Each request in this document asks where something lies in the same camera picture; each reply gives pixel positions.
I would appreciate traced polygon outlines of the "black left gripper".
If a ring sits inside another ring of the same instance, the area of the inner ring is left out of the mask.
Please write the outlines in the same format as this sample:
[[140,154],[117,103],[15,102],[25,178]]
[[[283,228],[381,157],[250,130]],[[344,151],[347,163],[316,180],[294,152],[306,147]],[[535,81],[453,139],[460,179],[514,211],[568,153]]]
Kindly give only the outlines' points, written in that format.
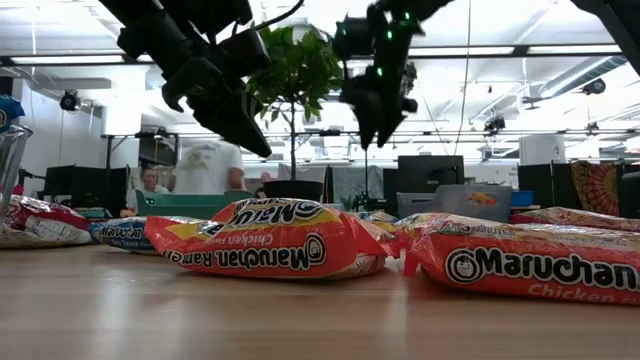
[[149,56],[162,70],[162,97],[181,112],[188,100],[199,124],[225,141],[267,158],[272,154],[256,116],[263,105],[228,68],[228,55],[200,36],[185,35],[166,12],[148,13],[121,29],[118,45],[131,58]]

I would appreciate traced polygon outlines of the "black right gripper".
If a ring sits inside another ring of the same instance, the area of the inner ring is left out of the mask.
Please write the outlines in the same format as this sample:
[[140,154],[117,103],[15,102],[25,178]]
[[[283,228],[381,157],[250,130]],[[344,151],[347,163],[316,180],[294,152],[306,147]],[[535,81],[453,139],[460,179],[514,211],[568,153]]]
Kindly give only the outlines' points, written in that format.
[[413,36],[423,33],[416,4],[371,4],[364,17],[339,22],[339,59],[373,58],[363,75],[344,76],[340,94],[342,102],[355,105],[363,149],[377,130],[382,148],[404,120],[403,112],[417,111],[417,102],[407,96],[412,89],[407,60]]

